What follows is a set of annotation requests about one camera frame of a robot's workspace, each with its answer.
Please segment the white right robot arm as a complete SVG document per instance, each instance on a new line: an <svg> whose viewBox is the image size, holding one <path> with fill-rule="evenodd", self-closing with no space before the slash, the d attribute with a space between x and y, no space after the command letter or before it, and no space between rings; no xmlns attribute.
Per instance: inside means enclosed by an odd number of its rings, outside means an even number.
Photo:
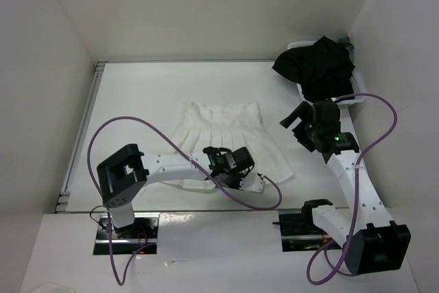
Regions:
<svg viewBox="0 0 439 293"><path fill-rule="evenodd" d="M337 100L301 102L280 124L291 128L299 144L322 155L348 202L346 218L327 199L309 200L301 209L300 225L308 233L319 230L342 249L333 273L346 266L351 276L398 270L411 240L405 224L397 224L378 196L364 166L365 152L352 133L341 130Z"/></svg>

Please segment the white plastic basket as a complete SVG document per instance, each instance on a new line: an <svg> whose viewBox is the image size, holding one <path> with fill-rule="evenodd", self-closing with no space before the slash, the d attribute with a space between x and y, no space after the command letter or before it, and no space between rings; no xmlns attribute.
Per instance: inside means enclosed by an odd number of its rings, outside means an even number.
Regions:
<svg viewBox="0 0 439 293"><path fill-rule="evenodd" d="M315 43L314 40L302 40L302 41L297 41L297 42L291 42L287 45L287 50L298 48L298 47L307 47L307 46L310 46L314 43ZM354 93L365 93L367 91L366 85L364 83L364 79L362 78L361 72L359 71L359 69L357 67L353 70L353 75L351 77L351 85L353 87ZM301 100L307 101L305 99L304 95L302 94L301 85L297 84L296 86L298 88L298 92L300 94ZM360 104L360 103L364 102L365 100L366 100L365 96L357 96L355 98L350 98L350 99L346 99L346 100L341 101L339 103L339 106L348 108L349 106L352 106L355 104Z"/></svg>

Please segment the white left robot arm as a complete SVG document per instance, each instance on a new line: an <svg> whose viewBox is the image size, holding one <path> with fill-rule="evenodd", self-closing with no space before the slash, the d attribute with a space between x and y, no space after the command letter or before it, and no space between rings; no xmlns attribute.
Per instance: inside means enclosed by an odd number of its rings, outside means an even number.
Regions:
<svg viewBox="0 0 439 293"><path fill-rule="evenodd" d="M235 151L206 147L190 154L149 154L138 145L128 144L97 166L104 206L112 217L112 230L118 238L127 238L140 229L132 201L142 188L152 183L195 180L202 190L208 183L223 188L261 193L263 181L253 171L255 163L246 147Z"/></svg>

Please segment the black skirt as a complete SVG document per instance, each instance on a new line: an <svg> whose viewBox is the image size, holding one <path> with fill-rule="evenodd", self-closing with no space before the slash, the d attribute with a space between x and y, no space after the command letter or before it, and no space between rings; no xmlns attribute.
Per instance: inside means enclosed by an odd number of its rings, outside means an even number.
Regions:
<svg viewBox="0 0 439 293"><path fill-rule="evenodd" d="M354 93L351 78L355 65L348 42L335 42L323 36L310 46L284 51L272 69L299 84L304 98L319 102Z"/></svg>

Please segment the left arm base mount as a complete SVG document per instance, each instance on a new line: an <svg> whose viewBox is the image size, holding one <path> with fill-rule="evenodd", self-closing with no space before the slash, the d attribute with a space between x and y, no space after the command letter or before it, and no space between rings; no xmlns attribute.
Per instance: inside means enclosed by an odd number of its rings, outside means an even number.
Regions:
<svg viewBox="0 0 439 293"><path fill-rule="evenodd" d="M93 255L109 256L109 240L112 240L114 255L131 255L142 247L140 255L155 255L158 238L158 213L135 213L132 226L125 229L114 228L109 235L108 216L101 214L98 219Z"/></svg>

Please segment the white pleated skirt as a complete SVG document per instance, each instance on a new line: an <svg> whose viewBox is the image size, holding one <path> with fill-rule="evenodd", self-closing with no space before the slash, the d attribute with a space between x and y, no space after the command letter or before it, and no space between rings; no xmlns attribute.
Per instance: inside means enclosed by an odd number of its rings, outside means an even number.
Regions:
<svg viewBox="0 0 439 293"><path fill-rule="evenodd" d="M170 139L187 154L208 146L232 151L246 147L255 162L253 173L265 174L276 184L294 177L263 125L258 102L227 106L189 102Z"/></svg>

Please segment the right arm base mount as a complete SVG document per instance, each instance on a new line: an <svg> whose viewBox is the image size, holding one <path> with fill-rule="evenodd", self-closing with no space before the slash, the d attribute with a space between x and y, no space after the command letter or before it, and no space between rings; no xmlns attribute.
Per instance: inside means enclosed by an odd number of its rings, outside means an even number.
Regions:
<svg viewBox="0 0 439 293"><path fill-rule="evenodd" d="M283 252L317 251L332 241L322 229L308 225L301 211L279 211L272 223L281 234Z"/></svg>

